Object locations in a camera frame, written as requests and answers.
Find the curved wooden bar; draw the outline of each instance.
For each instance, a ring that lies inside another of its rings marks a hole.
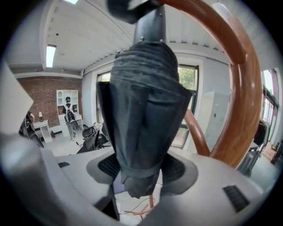
[[[230,59],[228,113],[210,157],[236,168],[252,142],[260,118],[262,84],[253,45],[238,19],[222,4],[214,4],[214,10],[200,0],[158,1],[180,9],[198,21],[219,42]],[[204,135],[199,131],[198,123],[187,114],[185,120],[197,152],[206,153]]]
[[[198,122],[196,121],[193,113],[189,109],[185,114],[184,120],[191,133],[198,154],[203,156],[209,156],[210,152],[207,143],[205,141],[204,134]]]
[[[222,4],[214,4],[213,8],[229,24],[247,53],[244,64],[230,65],[230,108],[210,155],[236,168],[252,142],[260,119],[260,67],[252,42],[239,20]]]

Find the window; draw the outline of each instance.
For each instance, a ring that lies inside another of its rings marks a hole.
[[[278,83],[275,70],[265,70],[261,73],[263,83],[263,100],[261,118],[269,124],[268,140],[270,141],[278,112]]]
[[[199,78],[198,67],[180,65],[178,67],[178,73],[179,73],[180,83],[186,89],[190,90],[193,93],[193,96],[191,97],[190,103],[188,105],[188,109],[190,109],[191,112],[194,114],[197,91],[198,91],[198,78]],[[185,120],[183,120],[176,134],[176,137],[172,142],[172,146],[182,149],[186,143],[188,134],[189,134],[189,130],[187,128]]]
[[[109,82],[110,77],[111,77],[111,72],[106,72],[104,74],[98,75],[97,81],[98,82]],[[96,95],[96,119],[97,119],[98,123],[103,123],[101,106],[100,106],[99,100],[97,98],[97,95]]]

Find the lamp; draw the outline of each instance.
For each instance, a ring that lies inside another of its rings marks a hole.
[[[43,120],[42,120],[42,113],[41,113],[41,111],[38,113],[38,116],[40,117],[40,121],[41,121],[41,122],[43,122]]]

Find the fluorescent light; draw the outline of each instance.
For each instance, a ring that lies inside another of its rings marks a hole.
[[[78,0],[65,0],[66,2],[70,2],[70,3],[73,3],[73,4],[76,4],[76,2],[78,1]]]
[[[55,54],[55,45],[47,45],[46,48],[46,67],[51,68],[53,65],[53,58]]]

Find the chair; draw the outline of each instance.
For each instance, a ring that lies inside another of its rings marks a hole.
[[[77,154],[95,150],[98,146],[99,137],[99,129],[97,127],[97,124],[84,129],[82,135],[84,137],[83,146],[77,152]]]
[[[99,148],[110,147],[110,145],[104,146],[105,143],[110,141],[104,124],[102,125],[101,132],[102,133],[100,133],[98,137],[98,147]]]

